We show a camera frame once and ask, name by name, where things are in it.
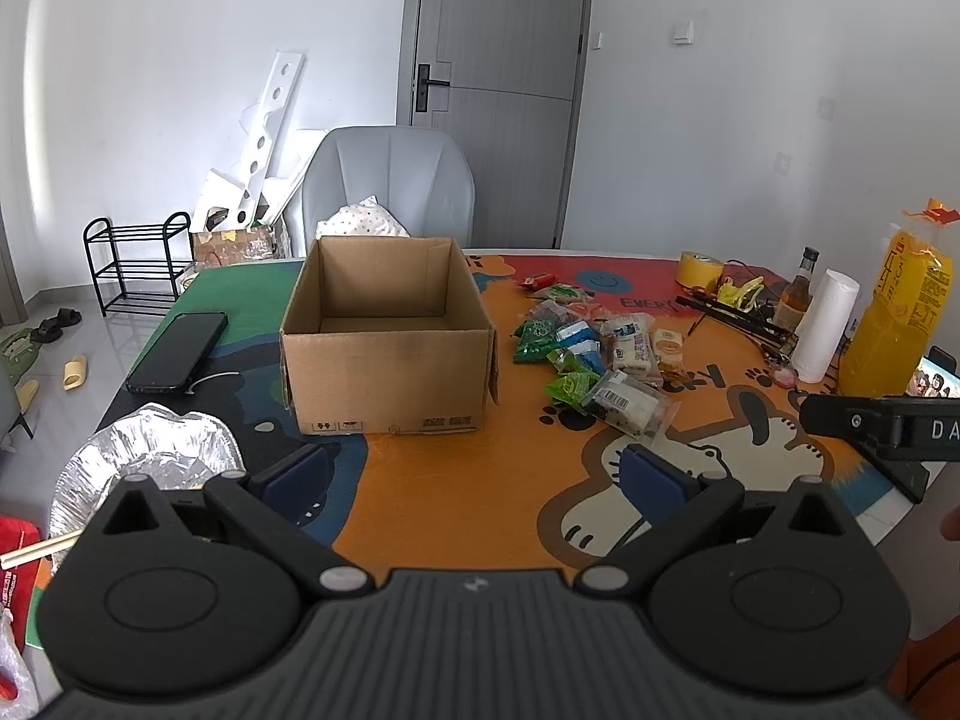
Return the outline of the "green label pastry packet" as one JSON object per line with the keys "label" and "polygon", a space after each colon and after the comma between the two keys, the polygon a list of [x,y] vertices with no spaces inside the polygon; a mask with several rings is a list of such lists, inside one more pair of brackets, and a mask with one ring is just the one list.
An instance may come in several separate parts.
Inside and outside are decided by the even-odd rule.
{"label": "green label pastry packet", "polygon": [[594,293],[589,289],[581,289],[573,284],[553,283],[545,288],[537,289],[532,294],[537,301],[555,301],[558,304],[571,304],[572,302],[589,302],[594,299]]}

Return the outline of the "yellow plastic bag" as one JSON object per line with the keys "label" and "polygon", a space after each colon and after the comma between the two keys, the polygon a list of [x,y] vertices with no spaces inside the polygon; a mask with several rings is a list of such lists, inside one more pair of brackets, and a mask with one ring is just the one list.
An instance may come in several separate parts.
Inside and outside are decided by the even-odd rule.
{"label": "yellow plastic bag", "polygon": [[748,314],[757,309],[763,289],[765,289],[763,277],[755,277],[742,284],[736,284],[731,277],[727,277],[718,284],[716,299],[722,305]]}

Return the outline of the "white dotted pillow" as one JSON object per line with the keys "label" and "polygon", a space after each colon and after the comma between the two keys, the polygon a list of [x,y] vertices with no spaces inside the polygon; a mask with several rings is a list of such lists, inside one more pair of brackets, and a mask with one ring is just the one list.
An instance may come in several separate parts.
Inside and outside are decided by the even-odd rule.
{"label": "white dotted pillow", "polygon": [[314,238],[408,238],[410,232],[374,195],[341,206],[316,224]]}

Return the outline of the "dark brown cake packet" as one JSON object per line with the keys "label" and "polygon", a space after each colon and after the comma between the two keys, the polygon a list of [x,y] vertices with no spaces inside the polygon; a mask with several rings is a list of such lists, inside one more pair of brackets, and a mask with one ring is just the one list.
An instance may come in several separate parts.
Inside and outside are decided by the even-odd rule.
{"label": "dark brown cake packet", "polygon": [[529,309],[527,316],[530,320],[553,320],[556,325],[566,325],[578,320],[578,316],[571,312],[566,304],[560,304],[553,299],[537,302]]}

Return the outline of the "brown paper bag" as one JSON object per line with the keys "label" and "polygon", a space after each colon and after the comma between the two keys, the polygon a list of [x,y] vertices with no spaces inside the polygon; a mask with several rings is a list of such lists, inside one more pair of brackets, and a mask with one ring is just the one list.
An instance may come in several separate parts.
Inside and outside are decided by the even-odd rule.
{"label": "brown paper bag", "polygon": [[192,234],[194,265],[199,269],[220,268],[247,262],[278,259],[280,248],[271,227],[241,231],[202,231]]}

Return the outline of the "black shoe rack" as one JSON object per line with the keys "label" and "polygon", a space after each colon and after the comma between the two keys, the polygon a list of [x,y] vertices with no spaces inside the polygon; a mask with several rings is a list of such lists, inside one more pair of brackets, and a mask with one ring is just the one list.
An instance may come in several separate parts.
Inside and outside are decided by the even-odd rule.
{"label": "black shoe rack", "polygon": [[82,232],[91,286],[101,316],[162,317],[180,297],[194,268],[190,216],[178,211],[160,223],[91,220]]}

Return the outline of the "orange label rice cake pack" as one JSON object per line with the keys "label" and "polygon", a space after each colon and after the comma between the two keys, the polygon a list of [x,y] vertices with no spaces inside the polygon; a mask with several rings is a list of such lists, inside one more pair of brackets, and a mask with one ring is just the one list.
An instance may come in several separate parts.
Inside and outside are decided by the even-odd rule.
{"label": "orange label rice cake pack", "polygon": [[683,367],[683,335],[669,330],[656,328],[651,333],[652,351],[663,374],[679,372]]}

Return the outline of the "orange snack packet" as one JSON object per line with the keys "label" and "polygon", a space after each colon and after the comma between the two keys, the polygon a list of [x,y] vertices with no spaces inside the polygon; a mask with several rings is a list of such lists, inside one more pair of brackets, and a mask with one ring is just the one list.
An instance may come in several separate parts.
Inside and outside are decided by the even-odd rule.
{"label": "orange snack packet", "polygon": [[602,323],[613,317],[612,312],[610,312],[605,305],[596,304],[595,302],[572,302],[569,305],[569,310],[571,310],[578,319],[583,319],[589,323]]}

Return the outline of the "green snack packet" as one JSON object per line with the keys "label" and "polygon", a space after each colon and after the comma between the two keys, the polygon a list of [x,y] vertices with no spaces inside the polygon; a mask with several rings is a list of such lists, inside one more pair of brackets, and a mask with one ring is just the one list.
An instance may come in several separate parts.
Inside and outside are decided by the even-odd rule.
{"label": "green snack packet", "polygon": [[592,371],[569,371],[545,385],[545,392],[556,403],[581,410],[590,390],[601,378]]}
{"label": "green snack packet", "polygon": [[512,353],[514,364],[534,364],[547,359],[553,349],[558,348],[556,339],[555,317],[540,317],[527,319],[517,328],[514,336],[517,338],[516,348]]}

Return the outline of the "white bread clear package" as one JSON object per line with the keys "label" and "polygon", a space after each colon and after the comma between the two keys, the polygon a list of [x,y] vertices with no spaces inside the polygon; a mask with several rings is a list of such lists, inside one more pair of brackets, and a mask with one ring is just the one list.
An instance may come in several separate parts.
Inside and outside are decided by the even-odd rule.
{"label": "white bread clear package", "polygon": [[607,426],[651,445],[674,421],[679,404],[659,388],[622,371],[607,371],[590,387],[581,406]]}

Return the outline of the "blue snack packet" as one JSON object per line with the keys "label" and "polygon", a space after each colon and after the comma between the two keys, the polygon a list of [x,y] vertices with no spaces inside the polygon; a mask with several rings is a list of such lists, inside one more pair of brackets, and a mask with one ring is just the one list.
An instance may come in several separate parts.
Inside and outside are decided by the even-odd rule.
{"label": "blue snack packet", "polygon": [[601,333],[585,320],[562,325],[556,330],[555,338],[560,348],[573,349],[576,355],[599,353],[602,349]]}
{"label": "blue snack packet", "polygon": [[574,357],[576,358],[576,361],[578,361],[579,364],[586,369],[586,371],[594,372],[596,376],[601,376],[605,371],[607,371],[604,358],[602,358],[601,353],[597,353],[597,351],[594,351],[594,349],[578,351]]}

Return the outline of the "red snack bar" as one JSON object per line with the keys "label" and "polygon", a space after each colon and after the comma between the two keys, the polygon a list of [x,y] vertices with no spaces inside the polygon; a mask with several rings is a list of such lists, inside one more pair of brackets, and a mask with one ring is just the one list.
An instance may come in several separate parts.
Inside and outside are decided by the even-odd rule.
{"label": "red snack bar", "polygon": [[524,291],[540,291],[540,289],[545,289],[555,284],[558,281],[555,273],[535,273],[535,275],[530,275],[530,277],[524,278],[521,281],[521,288]]}

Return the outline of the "grey door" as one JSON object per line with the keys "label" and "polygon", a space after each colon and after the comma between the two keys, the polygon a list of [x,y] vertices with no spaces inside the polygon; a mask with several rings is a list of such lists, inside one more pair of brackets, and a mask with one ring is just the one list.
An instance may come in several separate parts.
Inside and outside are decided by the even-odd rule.
{"label": "grey door", "polygon": [[397,119],[475,181],[472,242],[547,249],[565,224],[590,0],[404,0]]}

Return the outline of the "yellow tape roll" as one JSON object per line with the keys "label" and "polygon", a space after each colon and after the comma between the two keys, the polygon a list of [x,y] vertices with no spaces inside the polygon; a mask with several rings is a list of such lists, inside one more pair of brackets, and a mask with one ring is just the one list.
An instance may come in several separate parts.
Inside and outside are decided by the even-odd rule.
{"label": "yellow tape roll", "polygon": [[714,293],[724,273],[724,262],[701,252],[685,250],[680,254],[675,283],[685,289]]}

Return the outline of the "colourful cartoon table mat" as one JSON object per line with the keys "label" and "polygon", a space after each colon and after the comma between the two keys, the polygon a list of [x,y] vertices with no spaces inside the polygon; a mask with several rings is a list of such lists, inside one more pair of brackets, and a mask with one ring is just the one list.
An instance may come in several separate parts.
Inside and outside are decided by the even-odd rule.
{"label": "colourful cartoon table mat", "polygon": [[752,489],[800,473],[830,478],[872,541],[918,511],[848,445],[797,426],[800,393],[784,390],[760,350],[732,328],[677,304],[669,260],[475,255],[469,262],[498,328],[500,396],[473,433],[329,436],[316,469],[291,488],[296,523],[375,574],[394,567],[558,567],[574,571],[646,528],[619,484],[625,439],[553,403],[548,364],[511,357],[529,301],[519,283],[550,271],[612,312],[644,310],[683,338],[669,383],[677,413],[659,447],[689,472],[731,470]]}

